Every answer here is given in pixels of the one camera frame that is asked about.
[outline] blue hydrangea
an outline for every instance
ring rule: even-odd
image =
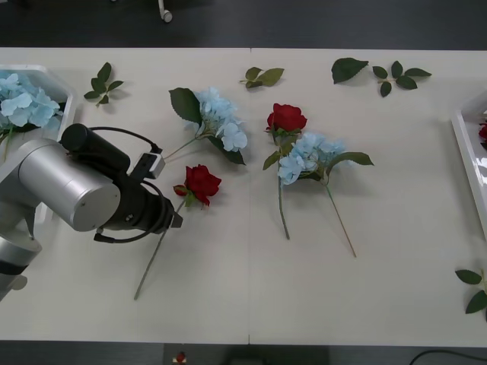
[[[324,135],[305,132],[293,144],[291,153],[279,161],[278,175],[283,185],[294,183],[302,173],[323,170],[337,155],[345,152],[341,141],[327,141]]]
[[[0,71],[0,129],[59,126],[56,116],[62,115],[59,104],[41,87],[34,87],[23,74]]]
[[[202,116],[201,126],[195,127],[196,137],[213,135],[220,138],[226,151],[239,151],[247,146],[247,136],[240,128],[242,123],[234,113],[237,107],[230,100],[220,97],[218,90],[210,87],[201,93],[195,93],[199,101]]]

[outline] white tray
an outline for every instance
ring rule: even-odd
[[[472,189],[480,222],[487,238],[487,151],[479,137],[482,115],[487,110],[487,89],[466,100],[452,112],[454,125],[466,175]]]
[[[58,141],[62,133],[73,123],[78,99],[75,90],[67,85],[58,75],[39,65],[0,65],[0,71],[11,71],[27,75],[33,86],[41,87],[46,95],[57,103],[66,103],[61,124],[57,130],[34,129],[33,131],[15,135],[8,146],[8,156],[13,154],[21,145],[35,138],[49,138]],[[0,147],[0,166],[4,163],[5,145]],[[53,217],[45,204],[41,204],[36,210],[36,225],[49,222]]]

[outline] silver cylinder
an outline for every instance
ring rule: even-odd
[[[42,247],[25,232],[2,227],[0,230],[0,260],[17,268],[24,268],[39,254]],[[12,289],[20,290],[27,283],[22,275],[0,273],[0,301]]]
[[[120,191],[106,176],[66,153],[60,144],[36,149],[19,167],[19,180],[74,230],[93,230],[115,213]]]

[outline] leaf cluster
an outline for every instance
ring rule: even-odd
[[[110,98],[108,93],[112,90],[117,89],[123,84],[123,81],[114,81],[111,84],[108,84],[108,79],[112,73],[112,65],[108,62],[103,65],[101,70],[99,70],[97,77],[91,79],[91,87],[93,88],[92,91],[88,91],[84,98],[86,100],[98,100],[97,106],[100,104],[108,104],[110,102]]]
[[[470,270],[457,270],[455,271],[455,274],[457,274],[457,277],[465,284],[484,285],[484,288],[478,291],[477,294],[475,294],[470,302],[467,304],[465,313],[476,313],[487,308],[487,294],[485,293],[485,279],[483,277],[483,270],[482,275],[479,275],[476,272]]]
[[[332,67],[333,83],[338,84],[350,80],[368,65],[368,61],[361,61],[351,57],[337,59]],[[414,78],[427,78],[431,74],[420,68],[410,68],[404,72],[403,65],[395,61],[390,68],[392,79],[388,79],[389,74],[386,69],[380,66],[373,66],[374,74],[380,79],[380,95],[386,97],[392,91],[392,82],[404,90],[414,90],[418,85]]]
[[[245,83],[247,89],[253,89],[254,87],[267,86],[271,87],[277,84],[281,79],[283,68],[271,68],[261,74],[263,70],[258,67],[251,67],[245,74],[246,80],[242,80]]]

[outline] red object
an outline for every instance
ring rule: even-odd
[[[282,128],[287,132],[292,132],[295,129],[303,129],[306,122],[307,119],[301,115],[301,109],[296,106],[274,104],[274,113],[267,118],[267,124],[269,124],[267,129],[271,129],[274,125],[276,131]]]
[[[220,183],[221,179],[210,174],[206,166],[198,165],[193,168],[186,166],[186,181],[184,185],[174,186],[174,192],[179,196],[186,196],[188,192],[185,189],[187,189],[201,203],[210,205],[208,197],[218,192]]]
[[[186,359],[186,354],[184,354],[183,352],[180,352],[177,356],[176,356],[176,361],[177,363],[183,363],[184,360]]]
[[[487,140],[487,124],[484,124],[482,129],[480,129],[479,136],[480,136],[480,138]]]

